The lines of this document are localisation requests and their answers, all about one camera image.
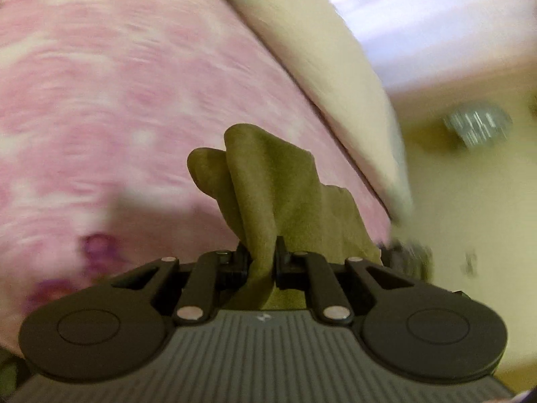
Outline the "olive green shirt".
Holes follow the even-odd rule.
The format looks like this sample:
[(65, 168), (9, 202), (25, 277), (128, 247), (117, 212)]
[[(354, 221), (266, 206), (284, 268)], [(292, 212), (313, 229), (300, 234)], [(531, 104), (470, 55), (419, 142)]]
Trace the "olive green shirt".
[(271, 279), (278, 237), (290, 251), (318, 253), (330, 263), (380, 263), (351, 193), (322, 184), (310, 152), (249, 124), (229, 127), (224, 140), (223, 150), (193, 150), (188, 171), (253, 259), (228, 308), (304, 308), (298, 290), (277, 290)]

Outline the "stack of green folded clothes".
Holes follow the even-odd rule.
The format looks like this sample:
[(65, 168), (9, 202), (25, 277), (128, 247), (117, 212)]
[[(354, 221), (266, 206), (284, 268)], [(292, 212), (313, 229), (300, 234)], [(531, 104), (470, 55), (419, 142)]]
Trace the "stack of green folded clothes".
[(424, 245), (400, 241), (380, 245), (381, 262), (407, 277), (430, 282), (433, 272), (432, 253)]

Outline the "silver puffer jacket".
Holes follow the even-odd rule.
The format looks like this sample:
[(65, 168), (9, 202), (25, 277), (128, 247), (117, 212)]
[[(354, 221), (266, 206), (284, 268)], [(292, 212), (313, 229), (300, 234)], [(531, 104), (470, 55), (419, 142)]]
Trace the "silver puffer jacket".
[(505, 139), (512, 126), (511, 116), (491, 102), (460, 104), (443, 118), (443, 122), (468, 149)]

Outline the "pink floral bed blanket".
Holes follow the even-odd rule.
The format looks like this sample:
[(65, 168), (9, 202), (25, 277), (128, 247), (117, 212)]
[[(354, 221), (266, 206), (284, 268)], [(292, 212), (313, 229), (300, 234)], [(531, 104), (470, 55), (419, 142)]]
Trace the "pink floral bed blanket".
[(389, 217), (315, 106), (225, 0), (1, 0), (1, 346), (28, 313), (163, 256), (237, 239), (189, 153), (237, 124), (314, 156), (365, 247)]

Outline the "grey and cream duvet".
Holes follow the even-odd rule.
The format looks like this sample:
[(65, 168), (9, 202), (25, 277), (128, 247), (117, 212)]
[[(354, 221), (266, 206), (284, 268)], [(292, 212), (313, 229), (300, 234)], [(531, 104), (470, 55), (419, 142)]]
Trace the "grey and cream duvet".
[(228, 0), (321, 111), (400, 222), (413, 210), (400, 125), (379, 77), (330, 0)]

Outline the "pink window curtain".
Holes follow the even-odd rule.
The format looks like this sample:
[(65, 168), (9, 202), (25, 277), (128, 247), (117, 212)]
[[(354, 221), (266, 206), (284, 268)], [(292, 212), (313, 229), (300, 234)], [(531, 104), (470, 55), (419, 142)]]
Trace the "pink window curtain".
[(330, 0), (392, 93), (536, 68), (536, 0)]

